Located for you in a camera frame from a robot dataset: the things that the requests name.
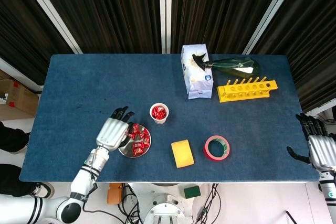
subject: yellow test tube rack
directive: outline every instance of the yellow test tube rack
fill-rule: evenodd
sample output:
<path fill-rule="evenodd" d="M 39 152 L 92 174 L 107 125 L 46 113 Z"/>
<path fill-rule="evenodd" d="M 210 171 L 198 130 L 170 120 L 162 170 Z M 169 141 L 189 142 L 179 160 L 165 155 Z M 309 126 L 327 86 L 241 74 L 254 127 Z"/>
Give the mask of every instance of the yellow test tube rack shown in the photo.
<path fill-rule="evenodd" d="M 265 81 L 266 76 L 262 78 L 261 81 L 257 77 L 252 81 L 252 77 L 248 79 L 245 83 L 245 78 L 239 83 L 238 79 L 235 80 L 233 84 L 230 84 L 231 80 L 227 81 L 224 86 L 218 86 L 218 96 L 220 102 L 232 102 L 256 98 L 267 98 L 269 97 L 269 91 L 278 89 L 277 83 L 275 81 Z"/>

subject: blue tablecloth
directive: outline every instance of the blue tablecloth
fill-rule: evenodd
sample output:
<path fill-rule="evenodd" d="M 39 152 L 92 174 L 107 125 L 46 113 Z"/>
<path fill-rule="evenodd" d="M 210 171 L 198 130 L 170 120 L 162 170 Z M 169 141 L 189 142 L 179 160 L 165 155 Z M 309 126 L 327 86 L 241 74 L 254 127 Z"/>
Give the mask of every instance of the blue tablecloth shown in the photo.
<path fill-rule="evenodd" d="M 231 58 L 239 55 L 212 55 Z M 100 182 L 252 182 L 317 180 L 310 166 L 289 156 L 286 146 L 306 155 L 307 143 L 295 114 L 301 112 L 286 56 L 251 56 L 262 76 L 276 80 L 270 98 L 219 103 L 217 85 L 235 79 L 213 71 L 211 99 L 188 100 L 180 55 L 54 55 L 31 133 L 20 179 L 70 182 L 105 120 L 128 105 L 133 122 L 152 135 L 147 154 L 130 159 L 110 153 Z M 170 114 L 157 125 L 149 115 L 162 102 Z M 222 135 L 230 155 L 220 163 L 203 153 L 205 141 Z M 171 143 L 188 139 L 195 164 L 177 169 Z"/>

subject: black curtain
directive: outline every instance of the black curtain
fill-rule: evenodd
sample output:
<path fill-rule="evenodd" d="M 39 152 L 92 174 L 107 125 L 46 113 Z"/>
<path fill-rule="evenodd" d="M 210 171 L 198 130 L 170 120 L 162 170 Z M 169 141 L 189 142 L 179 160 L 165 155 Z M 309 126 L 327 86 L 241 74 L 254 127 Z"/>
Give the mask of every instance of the black curtain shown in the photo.
<path fill-rule="evenodd" d="M 288 56 L 304 112 L 336 97 L 336 0 L 285 0 L 253 54 Z"/>
<path fill-rule="evenodd" d="M 271 1 L 172 0 L 171 52 L 206 43 L 210 53 L 242 53 Z"/>
<path fill-rule="evenodd" d="M 72 53 L 35 0 L 0 0 L 0 57 L 42 85 L 52 54 Z"/>
<path fill-rule="evenodd" d="M 84 53 L 161 53 L 160 0 L 51 0 Z"/>

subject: cardboard box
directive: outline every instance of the cardboard box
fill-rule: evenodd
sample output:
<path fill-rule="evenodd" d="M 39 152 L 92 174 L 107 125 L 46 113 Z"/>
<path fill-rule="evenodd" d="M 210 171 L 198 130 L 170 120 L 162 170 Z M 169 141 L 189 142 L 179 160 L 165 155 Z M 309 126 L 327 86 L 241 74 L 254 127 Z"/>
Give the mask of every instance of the cardboard box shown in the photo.
<path fill-rule="evenodd" d="M 6 74 L 4 71 L 0 70 L 0 80 L 11 79 L 10 75 Z"/>
<path fill-rule="evenodd" d="M 8 93 L 5 104 L 0 104 L 0 121 L 33 118 L 37 111 L 38 95 L 14 80 L 0 80 L 0 97 Z"/>

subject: robotic hand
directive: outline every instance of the robotic hand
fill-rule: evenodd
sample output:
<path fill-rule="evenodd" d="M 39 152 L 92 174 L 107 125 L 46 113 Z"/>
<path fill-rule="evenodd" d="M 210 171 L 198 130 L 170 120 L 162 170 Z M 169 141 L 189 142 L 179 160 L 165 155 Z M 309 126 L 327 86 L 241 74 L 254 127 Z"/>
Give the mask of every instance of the robotic hand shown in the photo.
<path fill-rule="evenodd" d="M 97 189 L 96 180 L 109 159 L 109 152 L 125 146 L 130 139 L 127 132 L 132 130 L 133 123 L 127 123 L 127 120 L 134 113 L 129 112 L 123 117 L 127 108 L 116 109 L 106 120 L 97 136 L 98 147 L 91 151 L 71 184 L 70 197 L 43 199 L 0 195 L 0 223 L 31 224 L 44 218 L 63 223 L 76 221 L 89 195 Z"/>
<path fill-rule="evenodd" d="M 287 146 L 288 153 L 312 166 L 320 174 L 320 186 L 328 206 L 332 223 L 336 224 L 336 143 L 320 120 L 304 114 L 296 115 L 302 125 L 309 149 L 309 157 L 297 155 Z"/>

